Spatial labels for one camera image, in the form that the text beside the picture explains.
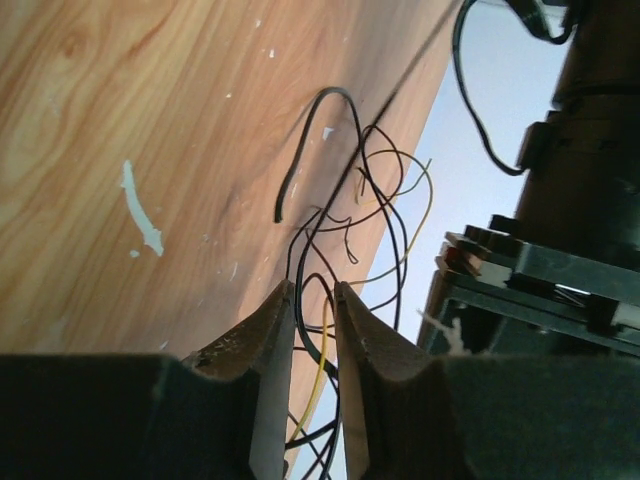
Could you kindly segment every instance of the wooden surface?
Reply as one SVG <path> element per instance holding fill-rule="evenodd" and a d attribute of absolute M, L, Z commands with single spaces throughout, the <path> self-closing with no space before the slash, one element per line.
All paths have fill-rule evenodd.
<path fill-rule="evenodd" d="M 0 2 L 0 351 L 184 356 L 248 315 L 283 277 L 294 227 L 325 203 L 355 144 L 344 103 L 328 101 L 285 221 L 273 224 L 303 109 L 340 85 L 370 120 L 450 1 Z M 407 151 L 449 32 L 383 122 Z M 325 127 L 334 131 L 323 140 Z M 127 205 L 126 160 L 162 256 Z M 375 171 L 387 190 L 397 182 L 392 158 Z M 334 213 L 364 212 L 344 195 Z M 341 233 L 318 243 L 342 279 L 358 279 L 382 232 L 381 219 L 353 229 L 355 267 Z M 324 271 L 312 257 L 314 269 Z M 310 322 L 321 301 L 310 287 Z M 315 371 L 302 357 L 297 412 Z"/>

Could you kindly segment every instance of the black wire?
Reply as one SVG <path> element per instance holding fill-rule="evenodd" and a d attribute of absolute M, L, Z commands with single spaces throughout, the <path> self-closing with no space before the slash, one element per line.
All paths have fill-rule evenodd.
<path fill-rule="evenodd" d="M 353 220 L 353 217 L 349 216 L 344 220 L 337 220 L 333 218 L 331 215 L 327 214 L 327 218 L 334 223 L 347 224 L 347 226 L 344 228 L 344 249 L 347 252 L 347 258 L 349 259 L 349 262 L 351 262 L 352 265 L 357 265 L 358 263 L 360 263 L 360 260 L 358 259 L 358 257 L 355 256 L 355 254 L 351 250 L 351 247 L 349 246 L 349 228 L 351 227 L 351 221 Z"/>
<path fill-rule="evenodd" d="M 334 312 L 334 304 L 333 304 L 333 295 L 331 293 L 331 288 L 329 287 L 329 284 L 327 283 L 327 281 L 325 280 L 325 278 L 320 275 L 318 272 L 313 272 L 312 274 L 310 274 L 305 281 L 302 284 L 302 291 L 304 291 L 305 288 L 307 288 L 307 286 L 309 285 L 309 283 L 311 282 L 311 280 L 316 279 L 320 282 L 320 285 L 322 285 L 322 288 L 324 290 L 325 295 L 327 296 L 327 298 L 329 299 L 329 306 L 331 307 L 331 312 Z M 313 360 L 319 365 L 320 364 L 320 358 L 322 356 L 322 353 L 318 350 L 318 348 L 315 346 L 315 344 L 313 343 L 313 341 L 311 341 L 311 339 L 309 338 L 309 331 L 307 329 L 307 325 L 303 324 L 302 325 L 302 330 L 304 331 L 305 335 L 307 336 L 307 338 L 309 339 L 309 341 L 311 342 L 311 344 L 313 345 L 315 351 L 317 352 L 317 360 L 316 357 L 309 352 L 309 347 L 307 345 L 304 345 L 305 348 L 307 349 L 307 352 L 309 352 L 309 355 L 311 355 L 311 358 L 313 358 Z M 302 334 L 300 333 L 300 329 L 298 329 L 298 334 L 300 335 L 300 338 L 302 338 Z M 329 377 L 334 377 L 337 378 L 338 376 L 338 369 L 336 368 L 336 366 L 331 363 L 331 361 L 327 358 L 325 358 L 324 360 L 324 371 L 327 373 L 327 375 L 329 375 Z"/>
<path fill-rule="evenodd" d="M 300 423 L 293 418 L 293 415 L 290 414 L 290 417 L 292 417 L 291 419 L 294 421 L 296 425 Z M 304 429 L 302 429 L 300 431 L 302 432 L 303 437 L 297 438 L 296 440 L 291 440 L 290 442 L 285 443 L 284 449 L 293 450 L 294 448 L 302 447 L 303 445 L 312 444 L 314 440 L 320 438 L 321 436 L 329 433 L 331 430 L 336 428 L 337 424 L 338 422 L 334 419 L 334 420 L 331 420 L 326 425 L 320 427 L 318 430 L 315 430 L 314 432 L 311 432 L 311 433 L 307 433 L 304 431 Z"/>
<path fill-rule="evenodd" d="M 289 419 L 291 419 L 291 421 L 296 425 L 296 427 L 299 425 L 300 422 L 298 422 L 298 419 L 296 417 L 293 416 L 293 414 L 291 412 L 289 412 Z M 309 438 L 309 436 L 307 435 L 307 432 L 304 430 L 304 428 L 300 429 L 300 433 L 303 436 L 304 440 L 307 440 Z M 315 439 L 310 439 L 307 442 L 304 443 L 304 445 L 309 445 L 309 447 L 311 448 L 311 451 L 314 453 L 314 455 L 316 456 L 316 458 L 320 459 L 320 464 L 322 465 L 322 467 L 324 468 L 324 462 L 322 461 L 322 457 L 320 456 L 320 452 L 318 451 L 318 449 L 316 448 L 316 446 L 313 444 L 313 440 Z"/>
<path fill-rule="evenodd" d="M 293 257 L 293 246 L 295 245 L 296 241 L 298 240 L 298 238 L 300 237 L 300 235 L 302 235 L 302 232 L 309 226 L 311 225 L 311 222 L 313 222 L 313 220 L 320 215 L 320 211 L 321 209 L 318 209 L 317 212 L 315 212 L 313 215 L 311 215 L 311 217 L 309 218 L 309 220 L 307 220 L 304 225 L 302 225 L 302 227 L 300 227 L 298 229 L 298 231 L 296 232 L 296 234 L 293 236 L 293 238 L 291 239 L 291 242 L 289 242 L 289 248 L 287 249 L 287 266 L 285 268 L 285 272 L 284 272 L 284 277 L 285 278 L 289 278 L 289 272 L 291 271 L 291 262 L 292 262 L 292 257 Z"/>
<path fill-rule="evenodd" d="M 324 266 L 327 267 L 327 270 L 329 271 L 329 275 L 331 275 L 331 278 L 333 279 L 334 283 L 338 283 L 338 276 L 336 275 L 335 270 L 333 270 L 333 267 L 329 263 L 329 260 L 327 260 L 327 257 L 325 257 L 324 253 L 322 253 L 322 251 L 320 251 L 320 249 L 317 247 L 317 245 L 312 240 L 310 240 L 309 232 L 305 230 L 304 233 L 307 236 L 307 241 L 311 242 L 311 247 L 313 248 L 314 252 L 316 252 L 318 257 L 320 257 L 320 260 L 322 260 L 322 263 L 324 263 Z M 329 291 L 328 297 L 332 298 L 331 291 Z"/>
<path fill-rule="evenodd" d="M 406 82 L 409 79 L 409 76 L 413 73 L 413 71 L 415 70 L 416 66 L 418 65 L 418 63 L 421 61 L 421 59 L 423 58 L 424 54 L 429 50 L 429 48 L 431 47 L 431 44 L 433 43 L 434 39 L 437 38 L 437 36 L 440 34 L 440 32 L 442 31 L 443 27 L 447 24 L 448 19 L 451 15 L 453 15 L 453 13 L 455 12 L 456 8 L 458 6 L 458 2 L 457 1 L 453 1 L 450 3 L 449 7 L 445 10 L 445 12 L 442 14 L 442 16 L 438 19 L 438 21 L 436 22 L 436 24 L 434 25 L 434 28 L 431 30 L 430 34 L 427 36 L 427 38 L 425 39 L 425 41 L 423 42 L 423 44 L 420 46 L 420 48 L 418 49 L 418 51 L 415 53 L 415 55 L 413 56 L 412 60 L 409 62 L 409 65 L 406 67 L 406 69 L 404 70 L 404 72 L 402 73 L 402 75 L 400 76 L 400 78 L 398 79 L 396 85 L 394 86 L 393 90 L 391 91 L 390 95 L 387 97 L 387 99 L 385 100 L 385 102 L 383 103 L 382 107 L 380 108 L 380 110 L 378 111 L 378 113 L 375 115 L 374 120 L 372 122 L 372 125 L 377 125 L 378 123 L 380 123 L 381 119 L 385 116 L 385 114 L 387 113 L 387 111 L 389 110 L 390 106 L 393 104 L 396 96 L 398 95 L 398 92 L 403 88 L 403 86 L 406 84 Z M 364 143 L 365 141 L 368 139 L 370 132 L 365 136 L 365 138 L 359 138 L 358 139 L 358 148 L 355 149 L 355 151 L 353 152 L 353 154 L 351 155 L 351 157 L 349 158 L 340 178 L 338 179 L 332 193 L 331 196 L 329 197 L 329 200 L 327 201 L 327 204 L 325 206 L 324 209 L 322 209 L 319 212 L 319 218 L 318 221 L 316 222 L 313 230 L 311 231 L 311 235 L 309 240 L 307 241 L 307 243 L 304 245 L 301 255 L 300 255 L 300 259 L 298 262 L 298 268 L 296 271 L 296 299 L 295 299 L 295 304 L 297 305 L 298 308 L 300 308 L 301 306 L 301 296 L 302 296 L 302 289 L 301 289 L 301 284 L 302 284 L 302 279 L 304 277 L 304 265 L 305 265 L 305 261 L 306 258 L 309 254 L 309 249 L 311 248 L 310 243 L 314 240 L 314 237 L 319 233 L 320 230 L 320 226 L 322 225 L 322 223 L 324 222 L 324 220 L 327 218 L 327 215 L 329 214 L 329 210 L 331 209 L 331 207 L 333 206 L 333 204 L 335 203 L 338 194 L 340 193 L 342 187 L 344 186 L 346 179 L 349 175 L 349 173 L 351 172 L 351 170 L 353 169 L 353 166 L 358 158 L 358 155 L 363 153 L 363 147 L 364 147 Z M 297 152 L 297 160 L 299 161 L 299 158 L 301 156 L 301 152 L 302 152 L 302 148 L 303 146 L 299 145 L 298 149 L 300 150 L 300 152 Z M 296 165 L 292 165 L 292 167 L 294 168 L 290 168 L 289 172 L 287 173 L 287 176 L 285 177 L 285 181 L 283 182 L 283 185 L 281 186 L 280 190 L 281 193 L 284 192 L 282 195 L 279 195 L 279 199 L 280 199 L 280 203 L 279 205 L 276 205 L 276 215 L 275 215 L 275 219 L 276 222 L 282 219 L 282 215 L 281 215 L 281 210 L 282 210 L 282 204 L 284 203 L 284 197 L 286 196 L 286 191 L 288 189 L 288 185 L 291 183 L 291 180 L 293 178 L 293 175 L 295 174 L 295 166 Z M 308 222 L 307 225 L 309 225 L 313 219 L 315 218 L 316 215 L 314 215 Z M 295 240 L 299 237 L 301 231 L 299 231 L 294 240 L 292 241 L 292 245 L 295 242 Z M 287 278 L 288 278 L 288 272 L 289 272 L 289 268 L 290 268 L 290 262 L 291 262 L 291 251 L 293 249 L 293 246 L 290 245 L 289 248 L 289 255 L 288 255 L 288 259 L 287 259 Z M 315 348 L 315 345 L 313 345 L 313 342 L 310 341 L 310 338 L 306 334 L 306 331 L 304 329 L 304 321 L 303 319 L 300 317 L 296 316 L 296 323 L 297 323 L 297 328 L 299 331 L 299 334 L 302 338 L 303 344 L 305 345 L 305 347 L 307 348 L 307 351 L 309 352 L 309 354 L 313 357 L 313 351 L 315 350 L 315 352 L 317 353 L 317 348 Z M 338 389 L 338 386 L 333 382 L 333 378 L 337 378 L 337 375 L 333 375 L 329 377 L 329 381 L 331 382 L 331 384 L 333 385 L 334 389 Z M 328 475 L 328 471 L 329 468 L 331 466 L 332 460 L 333 460 L 333 456 L 335 454 L 335 450 L 336 450 L 336 445 L 337 445 L 337 441 L 338 441 L 338 432 L 339 432 L 339 424 L 340 424 L 340 397 L 338 395 L 337 401 L 336 401 L 336 427 L 334 430 L 334 433 L 332 434 L 332 438 L 329 439 L 329 442 L 327 442 L 327 444 L 325 445 L 325 447 L 323 448 L 323 451 L 321 452 L 321 455 L 326 451 L 326 449 L 330 449 L 331 451 L 329 452 L 329 457 L 327 462 L 325 463 L 325 467 L 323 469 L 323 472 L 321 474 L 322 479 L 326 478 Z M 312 465 L 312 468 L 307 472 L 307 474 L 305 475 L 303 480 L 306 480 L 310 477 L 310 475 L 312 474 L 313 470 L 317 467 L 319 462 L 316 462 L 315 465 Z"/>
<path fill-rule="evenodd" d="M 320 451 L 320 457 L 316 458 L 316 461 L 313 462 L 313 464 L 311 464 L 311 467 L 309 467 L 309 470 L 307 470 L 307 473 L 304 474 L 304 476 L 302 477 L 302 480 L 308 480 L 309 477 L 311 477 L 311 474 L 318 467 L 320 463 L 319 459 L 321 459 L 325 455 L 327 450 L 329 451 L 329 454 L 327 456 L 327 461 L 325 462 L 324 467 L 322 468 L 322 472 L 320 473 L 320 477 L 318 478 L 320 480 L 325 480 L 329 475 L 329 469 L 331 468 L 331 464 L 333 463 L 333 458 L 335 456 L 336 449 L 338 446 L 338 439 L 339 439 L 339 433 L 340 433 L 340 397 L 338 397 L 338 399 L 336 400 L 336 417 L 335 418 L 336 418 L 336 426 L 333 429 L 333 433 L 331 434 L 331 436 L 329 437 L 329 440 L 327 440 L 327 443 L 325 443 L 324 447 Z"/>
<path fill-rule="evenodd" d="M 307 328 L 307 331 L 308 331 L 309 333 L 313 333 L 313 334 L 316 334 L 316 335 L 323 335 L 323 332 L 322 332 L 322 331 L 313 330 L 312 328 L 309 328 L 309 326 L 308 326 L 308 325 L 307 325 L 307 327 L 306 327 L 306 328 Z M 333 333 L 327 333 L 327 338 L 330 338 L 330 339 L 332 339 L 332 340 L 335 340 L 335 339 L 336 339 L 336 336 L 335 336 Z"/>
<path fill-rule="evenodd" d="M 342 87 L 326 87 L 320 90 L 313 100 L 313 104 L 311 106 L 311 110 L 307 115 L 307 120 L 304 124 L 304 128 L 302 129 L 302 134 L 300 135 L 300 140 L 298 142 L 298 147 L 296 148 L 296 153 L 293 156 L 293 161 L 289 166 L 289 170 L 287 170 L 287 174 L 280 185 L 280 190 L 278 191 L 278 197 L 276 198 L 276 207 L 274 212 L 274 221 L 275 223 L 280 223 L 282 221 L 282 210 L 284 207 L 284 200 L 287 196 L 287 191 L 289 190 L 289 185 L 293 180 L 293 177 L 298 170 L 298 164 L 300 163 L 300 159 L 302 158 L 302 152 L 304 151 L 304 147 L 307 144 L 307 138 L 309 137 L 309 132 L 311 131 L 311 126 L 313 125 L 313 120 L 315 119 L 318 108 L 322 104 L 323 100 L 332 94 L 340 95 L 344 100 L 347 101 L 351 111 L 354 113 L 354 120 L 356 124 L 356 133 L 358 134 L 358 144 L 362 143 L 362 129 L 360 128 L 360 120 L 357 117 L 357 109 L 355 103 L 353 102 L 351 95 L 349 92 Z"/>
<path fill-rule="evenodd" d="M 491 145 L 491 140 L 489 139 L 489 135 L 484 128 L 484 124 L 477 112 L 471 105 L 471 101 L 469 100 L 469 95 L 467 93 L 467 87 L 465 86 L 464 75 L 462 73 L 462 59 L 460 56 L 460 38 L 462 36 L 462 29 L 464 27 L 464 22 L 467 18 L 467 14 L 469 13 L 469 9 L 476 3 L 476 0 L 464 0 L 462 3 L 462 7 L 458 12 L 458 16 L 456 17 L 456 22 L 453 27 L 453 37 L 452 37 L 452 52 L 453 52 L 453 68 L 456 74 L 456 82 L 458 84 L 458 89 L 460 90 L 460 95 L 462 96 L 462 101 L 464 102 L 473 122 L 476 124 L 476 129 L 480 134 L 480 139 L 482 140 L 482 145 L 484 146 L 489 159 L 493 162 L 493 164 L 502 170 L 507 175 L 512 177 L 517 177 L 518 175 L 522 175 L 524 173 L 524 169 L 522 168 L 512 168 L 506 165 L 493 150 Z"/>
<path fill-rule="evenodd" d="M 382 307 L 384 307 L 384 306 L 386 306 L 386 305 L 388 305 L 388 304 L 390 304 L 390 303 L 392 303 L 393 301 L 395 301 L 395 300 L 397 300 L 397 299 L 398 299 L 398 301 L 397 301 L 397 303 L 396 303 L 396 305 L 397 305 L 397 307 L 398 307 L 398 308 L 396 308 L 396 315 L 395 315 L 395 317 L 394 317 L 394 324 L 393 324 L 394 329 L 395 329 L 395 330 L 398 330 L 398 329 L 399 329 L 399 327 L 400 327 L 400 314 L 399 314 L 399 312 L 400 312 L 399 307 L 400 307 L 400 305 L 401 305 L 401 303 L 400 303 L 400 299 L 401 299 L 401 298 L 400 298 L 400 296 L 401 296 L 401 293 L 400 293 L 400 292 L 401 292 L 401 290 L 404 288 L 404 285 L 405 285 L 405 283 L 406 283 L 406 279 L 407 279 L 407 272 L 408 272 L 408 269 L 407 269 L 408 262 L 407 262 L 407 258 L 406 258 L 406 252 L 407 252 L 407 248 L 408 248 L 408 235 L 407 235 L 407 229 L 406 229 L 406 225 L 405 225 L 405 223 L 404 223 L 404 220 L 402 219 L 402 217 L 400 216 L 400 214 L 399 214 L 399 213 L 398 213 L 398 211 L 396 210 L 396 208 L 395 208 L 395 206 L 393 205 L 393 203 L 391 203 L 391 201 L 392 201 L 393 196 L 397 195 L 397 193 L 398 193 L 398 192 L 400 191 L 400 189 L 402 188 L 402 182 L 403 182 L 403 180 L 404 180 L 404 164 L 402 163 L 402 155 L 404 155 L 404 156 L 406 156 L 406 157 L 408 157 L 408 158 L 410 158 L 410 159 L 413 159 L 413 157 L 412 157 L 411 155 L 409 155 L 409 154 L 405 153 L 405 152 L 400 151 L 400 150 L 398 149 L 398 147 L 395 145 L 395 143 L 393 142 L 393 140 L 391 139 L 391 137 L 389 137 L 389 135 L 387 135 L 387 134 L 386 134 L 386 133 L 385 133 L 385 132 L 380 128 L 380 127 L 378 127 L 378 126 L 367 126 L 367 127 L 365 128 L 365 132 L 366 132 L 366 133 L 369 133 L 369 132 L 371 132 L 372 130 L 376 130 L 378 133 L 380 133 L 380 134 L 381 134 L 381 135 L 382 135 L 382 136 L 387 140 L 387 142 L 390 144 L 390 146 L 391 146 L 391 150 L 389 150 L 389 151 L 390 151 L 390 152 L 393 152 L 393 153 L 395 153 L 395 154 L 396 154 L 396 157 L 397 157 L 397 159 L 398 159 L 398 166 L 399 166 L 399 168 L 400 168 L 400 178 L 399 178 L 399 181 L 398 181 L 398 185 L 397 185 L 397 186 L 396 186 L 396 188 L 394 189 L 394 191 L 393 191 L 393 193 L 391 194 L 391 196 L 390 196 L 389 198 L 387 198 L 387 197 L 382 193 L 382 191 L 380 190 L 380 188 L 377 186 L 377 184 L 375 183 L 375 181 L 373 180 L 373 178 L 371 177 L 371 172 L 370 172 L 370 170 L 367 172 L 366 168 L 368 167 L 368 159 L 369 159 L 370 157 L 372 157 L 373 155 L 376 155 L 376 154 L 377 154 L 377 152 L 374 152 L 374 153 L 373 153 L 373 154 L 371 154 L 371 155 L 366 155 L 366 154 L 364 154 L 364 153 L 363 153 L 363 163 L 365 164 L 365 165 L 364 165 L 364 166 L 365 166 L 365 170 L 360 169 L 360 168 L 359 168 L 359 170 L 360 170 L 360 172 L 362 173 L 362 175 L 363 175 L 364 179 L 365 179 L 366 181 L 368 181 L 368 182 L 371 184 L 372 189 L 374 190 L 374 192 L 377 192 L 377 193 L 380 195 L 380 197 L 382 197 L 382 199 L 384 199 L 384 200 L 385 200 L 383 203 L 380 203 L 380 198 L 378 198 L 378 201 L 379 201 L 379 205 L 380 205 L 380 207 L 379 207 L 379 209 L 378 209 L 378 210 L 376 210 L 376 212 L 375 212 L 375 213 L 377 214 L 377 213 L 379 213 L 381 210 L 385 210 L 385 206 L 386 206 L 386 205 L 388 205 L 388 206 L 391 208 L 391 210 L 392 210 L 392 212 L 393 212 L 394 216 L 395 216 L 395 217 L 396 217 L 396 219 L 398 220 L 398 222 L 399 222 L 399 224 L 400 224 L 400 228 L 401 228 L 401 230 L 402 230 L 402 238 L 403 238 L 404 252 L 405 252 L 404 257 L 405 257 L 405 258 L 402 260 L 402 262 L 400 262 L 399 254 L 397 254 L 397 250 L 396 250 L 396 249 L 394 249 L 394 256 L 395 256 L 395 260 L 396 260 L 396 281 L 397 281 L 397 285 L 396 285 L 396 292 L 395 292 L 395 294 L 394 294 L 390 299 L 388 299 L 388 300 L 386 300 L 385 302 L 383 302 L 383 303 L 381 303 L 381 304 L 379 304 L 379 305 L 376 305 L 375 307 L 371 308 L 371 311 L 372 311 L 372 312 L 373 312 L 373 311 L 376 311 L 376 310 L 378 310 L 378 309 L 380 309 L 380 308 L 382 308 Z M 334 219 L 334 218 L 330 217 L 329 215 L 327 215 L 327 218 L 329 218 L 330 220 L 332 220 L 332 221 L 333 221 L 333 222 L 335 222 L 335 223 L 345 223 L 345 222 L 346 222 L 346 223 L 347 223 L 347 226 L 338 227 L 338 229 L 343 229 L 343 228 L 344 228 L 344 229 L 345 229 L 345 233 L 346 233 L 346 232 L 348 232 L 349 228 L 350 228 L 351 226 L 353 226 L 353 224 L 354 224 L 353 222 L 351 222 L 351 217 L 347 217 L 347 218 L 346 218 L 346 219 L 344 219 L 344 220 L 336 220 L 336 219 Z M 394 238 L 394 236 L 395 236 L 395 230 L 394 230 L 394 228 L 393 228 L 393 225 L 390 223 L 390 220 L 389 220 L 389 218 L 388 218 L 388 215 L 385 215 L 385 220 L 387 220 L 387 226 L 388 226 L 388 228 L 389 228 L 390 235 L 392 235 L 392 241 L 393 241 L 393 238 Z M 400 269 L 401 269 L 401 266 L 402 266 L 402 265 L 404 265 L 404 270 L 402 271 L 402 273 L 400 273 Z"/>

